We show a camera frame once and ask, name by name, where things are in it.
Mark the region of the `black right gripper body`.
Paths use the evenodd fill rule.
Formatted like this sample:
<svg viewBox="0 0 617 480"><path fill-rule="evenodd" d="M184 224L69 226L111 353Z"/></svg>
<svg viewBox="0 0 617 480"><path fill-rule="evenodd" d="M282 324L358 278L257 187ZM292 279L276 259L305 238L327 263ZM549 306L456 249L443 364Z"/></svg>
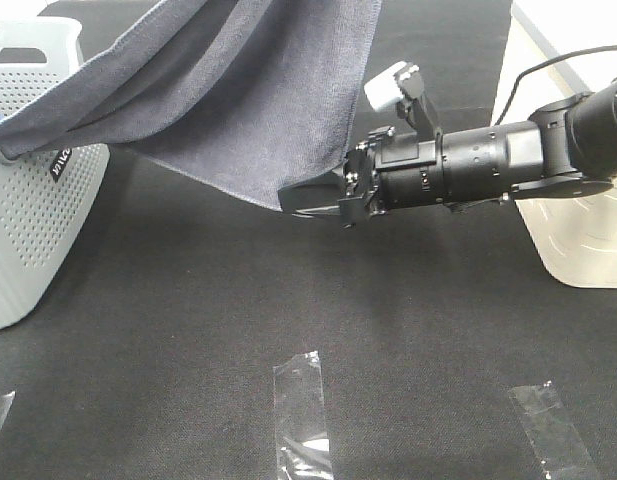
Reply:
<svg viewBox="0 0 617 480"><path fill-rule="evenodd" d="M364 149L346 156L339 213L343 224L355 225L394 209L496 200L542 174L534 123L438 133L428 141L376 130Z"/></svg>

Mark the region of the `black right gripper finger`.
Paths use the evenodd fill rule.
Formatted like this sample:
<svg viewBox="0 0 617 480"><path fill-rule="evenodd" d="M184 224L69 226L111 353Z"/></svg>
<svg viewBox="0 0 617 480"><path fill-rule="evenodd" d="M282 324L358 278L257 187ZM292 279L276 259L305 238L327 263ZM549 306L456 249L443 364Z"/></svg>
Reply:
<svg viewBox="0 0 617 480"><path fill-rule="evenodd" d="M343 167L278 190L281 205L335 205L344 189Z"/></svg>
<svg viewBox="0 0 617 480"><path fill-rule="evenodd" d="M335 205L311 208L291 208L287 210L287 213L300 218L339 219L341 217L340 209Z"/></svg>

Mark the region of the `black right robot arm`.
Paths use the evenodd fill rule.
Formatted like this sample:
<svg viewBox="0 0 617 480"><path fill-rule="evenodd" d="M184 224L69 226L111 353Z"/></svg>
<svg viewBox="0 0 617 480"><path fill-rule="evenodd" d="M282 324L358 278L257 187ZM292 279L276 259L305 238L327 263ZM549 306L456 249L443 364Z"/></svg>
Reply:
<svg viewBox="0 0 617 480"><path fill-rule="evenodd" d="M451 133L411 62L392 65L364 91L374 109L395 108L411 132L369 132L333 169L281 188L283 212L351 227L396 209L592 196L617 178L617 80L549 103L525 121Z"/></svg>

